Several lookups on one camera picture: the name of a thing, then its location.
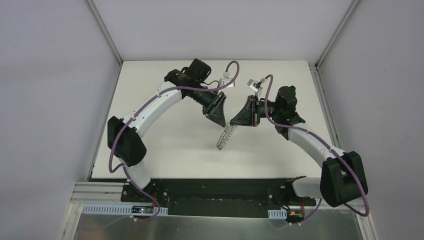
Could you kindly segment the metal disc with key rings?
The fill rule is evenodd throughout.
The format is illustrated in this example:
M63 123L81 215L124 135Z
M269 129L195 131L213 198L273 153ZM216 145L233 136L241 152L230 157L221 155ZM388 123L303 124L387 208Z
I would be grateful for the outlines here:
M224 129L228 127L228 131L227 132L222 132L222 134L220 135L217 143L216 143L216 148L221 151L224 146L226 145L226 143L229 141L229 139L231 138L231 136L234 134L235 130L237 129L237 126L235 125L230 125L230 123L228 122L226 124L226 126L224 127Z

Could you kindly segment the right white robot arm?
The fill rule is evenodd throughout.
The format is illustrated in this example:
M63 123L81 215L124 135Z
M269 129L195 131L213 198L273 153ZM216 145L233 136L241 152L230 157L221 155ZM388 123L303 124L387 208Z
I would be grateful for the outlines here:
M311 130L296 111L296 88L282 86L274 101L250 95L231 126L257 127L270 118L278 134L305 151L321 168L320 177L296 177L284 190L284 200L296 205L304 197L323 199L331 207L345 205L368 194L360 155L331 146Z

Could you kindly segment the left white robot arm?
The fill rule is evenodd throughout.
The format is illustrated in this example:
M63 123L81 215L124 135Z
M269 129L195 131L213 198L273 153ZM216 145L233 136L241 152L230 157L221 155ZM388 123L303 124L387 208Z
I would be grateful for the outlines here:
M202 107L202 114L213 123L224 127L224 103L226 95L216 89L203 86L212 69L199 59L181 70L173 69L165 77L148 100L137 109L118 118L112 116L107 122L107 147L109 159L117 157L129 179L135 185L133 195L140 202L152 198L153 189L148 185L150 174L144 163L147 148L143 137L153 123L168 109L185 97L193 99Z

